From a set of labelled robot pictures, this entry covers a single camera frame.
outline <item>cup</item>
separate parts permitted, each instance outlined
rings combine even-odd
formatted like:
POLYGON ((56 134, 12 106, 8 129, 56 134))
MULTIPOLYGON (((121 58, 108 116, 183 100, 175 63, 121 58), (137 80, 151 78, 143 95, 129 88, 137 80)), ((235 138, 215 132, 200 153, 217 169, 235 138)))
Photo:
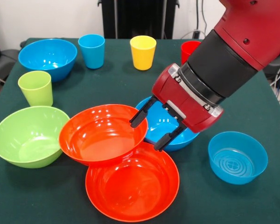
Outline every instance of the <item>cup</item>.
POLYGON ((45 71, 31 71, 22 75, 18 85, 30 106, 52 106, 51 75, 45 71))
POLYGON ((153 65, 157 41, 150 36, 135 36, 130 40, 133 64, 138 70, 148 70, 153 65))
POLYGON ((200 44, 200 41, 187 41, 182 44, 182 65, 200 44))
POLYGON ((86 67, 98 69, 104 64, 105 38, 98 34, 87 34, 78 40, 86 67))

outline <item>bowl rim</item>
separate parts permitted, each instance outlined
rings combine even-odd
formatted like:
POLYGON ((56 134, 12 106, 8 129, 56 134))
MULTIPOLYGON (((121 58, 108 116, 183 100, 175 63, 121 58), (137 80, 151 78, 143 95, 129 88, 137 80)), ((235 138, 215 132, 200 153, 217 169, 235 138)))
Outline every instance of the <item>bowl rim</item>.
MULTIPOLYGON (((52 106, 30 106, 30 107, 22 108, 22 109, 20 109, 20 110, 17 110, 17 111, 15 111, 15 112, 9 114, 7 117, 5 117, 5 118, 0 122, 0 126, 1 126, 8 118, 10 118, 11 116, 14 116, 15 114, 18 114, 18 113, 20 113, 20 112, 22 112, 22 111, 25 111, 25 110, 36 109, 36 108, 50 108, 50 109, 54 109, 54 110, 57 110, 57 111, 61 112, 61 114, 65 115, 65 117, 66 117, 68 120, 70 119, 70 117, 69 117, 64 111, 62 111, 62 110, 60 110, 60 109, 58 109, 58 108, 56 108, 56 107, 52 107, 52 106)), ((44 160, 44 159, 46 159, 46 158, 49 158, 50 156, 52 156, 53 154, 55 154, 55 153, 58 152, 59 150, 61 150, 60 147, 59 147, 58 150, 54 151, 54 152, 51 153, 50 155, 47 155, 46 157, 43 157, 43 158, 40 158, 40 159, 37 159, 37 160, 31 160, 31 161, 14 161, 14 160, 5 158, 5 157, 2 156, 1 154, 0 154, 0 157, 1 157, 2 159, 4 159, 4 160, 8 161, 8 162, 11 162, 11 163, 26 164, 26 163, 38 162, 38 161, 44 160)))
MULTIPOLYGON (((114 159, 120 158, 120 157, 126 155, 127 153, 133 151, 141 142, 143 142, 143 140, 144 140, 144 138, 145 138, 145 136, 146 136, 146 134, 147 134, 148 128, 145 130, 145 134, 144 134, 143 137, 141 138, 141 141, 139 141, 139 143, 138 143, 137 145, 135 145, 133 148, 131 148, 131 150, 125 152, 125 153, 122 154, 122 155, 119 155, 119 156, 117 156, 117 157, 114 157, 114 158, 111 158, 111 159, 108 159, 108 160, 87 161, 87 160, 84 160, 84 159, 82 159, 82 158, 77 158, 77 157, 73 157, 72 155, 69 155, 68 152, 67 152, 67 150, 64 150, 64 149, 61 147, 61 144, 60 144, 60 134, 61 134, 61 132, 63 131, 63 129, 65 129, 65 126, 68 124, 68 122, 69 122, 70 120, 74 119, 75 117, 79 116, 81 113, 83 113, 83 112, 85 112, 85 111, 87 111, 87 110, 90 110, 90 109, 93 110, 93 109, 98 108, 98 107, 101 107, 101 106, 113 106, 113 105, 115 105, 115 106, 125 106, 125 107, 128 107, 128 108, 137 110, 135 107, 132 107, 132 106, 129 106, 129 105, 125 105, 125 104, 102 104, 102 105, 93 106, 93 107, 90 107, 90 108, 87 108, 87 109, 85 109, 85 110, 80 111, 79 113, 77 113, 76 115, 74 115, 73 117, 71 117, 71 118, 64 124, 64 126, 62 127, 62 129, 61 129, 61 131, 60 131, 60 133, 59 133, 58 141, 59 141, 59 145, 60 145, 61 150, 62 150, 68 157, 70 157, 71 159, 79 160, 79 161, 86 162, 86 163, 89 163, 89 164, 91 164, 91 163, 100 163, 100 162, 105 162, 105 161, 114 160, 114 159)), ((148 127, 148 121, 147 121, 146 118, 145 118, 142 122, 146 122, 146 125, 147 125, 147 127, 148 127)))
POLYGON ((73 62, 73 61, 76 59, 77 55, 78 55, 77 47, 76 47, 72 42, 69 42, 69 41, 63 40, 63 39, 58 39, 58 38, 46 38, 46 39, 38 40, 38 41, 35 41, 35 42, 32 42, 32 43, 26 45, 26 46, 19 52, 18 60, 19 60, 19 62, 20 62, 20 64, 21 64, 22 66, 24 66, 25 68, 28 68, 28 69, 30 69, 30 70, 50 71, 50 70, 55 70, 55 69, 62 68, 62 67, 64 67, 64 66, 70 64, 71 62, 73 62), (24 63, 23 63, 22 60, 21 60, 21 55, 22 55, 22 52, 25 51, 25 48, 31 47, 31 46, 33 46, 34 44, 38 44, 38 43, 40 43, 40 42, 47 42, 47 41, 67 42, 67 43, 69 43, 70 45, 72 45, 72 46, 74 47, 74 49, 75 49, 75 55, 74 55, 73 58, 72 58, 70 61, 68 61, 66 64, 64 64, 64 65, 62 65, 62 66, 60 66, 60 67, 58 67, 58 68, 53 68, 53 69, 46 69, 46 68, 44 68, 44 69, 39 69, 39 68, 38 68, 38 69, 35 69, 35 68, 30 67, 30 66, 24 65, 24 63))
MULTIPOLYGON (((151 98, 151 97, 147 97, 147 98, 141 100, 141 101, 136 105, 135 108, 137 108, 138 105, 140 105, 140 104, 143 103, 144 101, 148 100, 149 98, 151 98)), ((194 133, 194 132, 193 132, 193 134, 194 134, 194 136, 193 136, 191 139, 184 140, 184 141, 181 141, 181 142, 175 143, 175 144, 172 144, 172 142, 170 142, 170 143, 167 145, 167 147, 169 147, 169 146, 178 146, 178 145, 182 145, 182 144, 191 142, 191 141, 193 141, 193 140, 200 134, 200 132, 198 132, 198 133, 194 133)), ((152 141, 151 139, 147 138, 146 136, 145 136, 145 138, 148 139, 150 142, 156 143, 155 141, 152 141)))
POLYGON ((208 155, 209 155, 209 158, 210 158, 210 162, 212 162, 214 165, 216 165, 216 167, 218 167, 220 170, 222 170, 224 173, 228 174, 228 175, 231 175, 231 176, 234 176, 234 177, 238 177, 238 178, 241 178, 241 179, 250 179, 250 178, 255 178, 259 175, 261 175, 267 168, 267 165, 268 165, 268 155, 267 155, 267 152, 266 152, 266 149, 263 147, 263 145, 257 141, 257 139, 255 139, 254 137, 246 134, 246 133, 242 133, 242 132, 237 132, 237 131, 225 131, 225 132, 220 132, 218 134, 216 134, 215 136, 213 136, 208 144, 208 155), (245 135, 247 137, 249 137, 250 139, 252 139, 253 141, 255 141, 259 146, 260 148, 262 149, 262 151, 264 152, 264 154, 266 155, 266 164, 265 166, 262 168, 262 170, 260 172, 258 172, 257 174, 254 174, 254 175, 251 175, 251 176, 236 176, 236 175, 233 175, 231 173, 228 173, 226 172, 225 170, 221 169, 217 164, 214 163, 213 161, 213 158, 210 156, 210 145, 212 144, 212 142, 214 141, 214 139, 219 136, 219 135, 224 135, 224 134, 227 134, 227 133, 236 133, 236 134, 240 134, 240 135, 245 135))
MULTIPOLYGON (((138 148, 138 147, 141 147, 141 146, 145 146, 146 144, 149 144, 149 143, 145 143, 144 142, 144 145, 138 145, 135 147, 138 148)), ((105 212, 103 212, 102 210, 100 210, 98 207, 97 207, 97 204, 93 203, 93 201, 91 200, 91 197, 90 197, 90 194, 89 194, 89 190, 88 190, 88 184, 87 184, 87 180, 88 180, 88 176, 89 176, 89 172, 91 172, 93 169, 98 169, 98 167, 92 167, 92 166, 89 166, 87 168, 87 172, 86 172, 86 175, 85 175, 85 189, 86 189, 86 194, 88 196, 88 199, 90 200, 91 204, 99 211, 101 212, 102 214, 104 214, 105 216, 111 218, 111 219, 114 219, 114 220, 117 220, 117 221, 120 221, 120 222, 127 222, 127 223, 136 223, 136 222, 144 222, 144 221, 148 221, 148 220, 151 220, 157 216, 159 216, 160 214, 162 214, 164 211, 166 211, 171 205, 172 203, 175 201, 176 197, 177 197, 177 194, 180 190, 180 184, 181 184, 181 178, 180 178, 180 173, 179 173, 179 170, 177 168, 177 165, 176 163, 174 162, 174 160, 171 158, 171 156, 166 152, 166 151, 162 151, 160 152, 161 154, 163 154, 163 156, 166 156, 169 161, 173 164, 174 166, 174 170, 176 171, 177 173, 177 180, 178 180, 178 183, 177 183, 177 189, 176 189, 176 192, 175 192, 175 195, 173 196, 172 200, 170 201, 170 203, 168 203, 168 205, 163 208, 161 211, 159 211, 158 213, 154 214, 153 216, 149 217, 149 218, 143 218, 143 219, 139 219, 139 220, 135 220, 135 221, 127 221, 127 220, 124 220, 124 219, 120 219, 120 218, 114 218, 108 214, 106 214, 105 212)))

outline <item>green cup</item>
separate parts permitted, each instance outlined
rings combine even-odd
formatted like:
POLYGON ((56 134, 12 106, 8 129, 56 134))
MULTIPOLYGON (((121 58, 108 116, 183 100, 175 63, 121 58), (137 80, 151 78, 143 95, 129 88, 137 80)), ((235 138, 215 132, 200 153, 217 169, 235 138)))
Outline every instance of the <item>green cup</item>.
POLYGON ((31 71, 22 75, 18 85, 30 106, 52 106, 51 75, 45 71, 31 71))

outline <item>red cup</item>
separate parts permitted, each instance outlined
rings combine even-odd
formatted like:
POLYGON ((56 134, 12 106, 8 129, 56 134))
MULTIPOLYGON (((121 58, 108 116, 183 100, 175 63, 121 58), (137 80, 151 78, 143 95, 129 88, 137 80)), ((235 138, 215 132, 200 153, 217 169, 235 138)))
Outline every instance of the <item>red cup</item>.
POLYGON ((187 41, 182 44, 182 65, 200 44, 200 41, 187 41))

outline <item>yellow cup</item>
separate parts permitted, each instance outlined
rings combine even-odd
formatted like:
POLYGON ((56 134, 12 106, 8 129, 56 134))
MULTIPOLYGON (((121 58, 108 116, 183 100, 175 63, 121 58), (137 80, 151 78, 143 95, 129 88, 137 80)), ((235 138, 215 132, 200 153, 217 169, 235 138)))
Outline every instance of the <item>yellow cup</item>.
POLYGON ((157 41, 150 36, 136 36, 130 40, 133 64, 138 70, 148 70, 153 65, 157 41))
POLYGON ((51 75, 45 71, 31 71, 22 75, 18 85, 30 106, 52 106, 51 75))

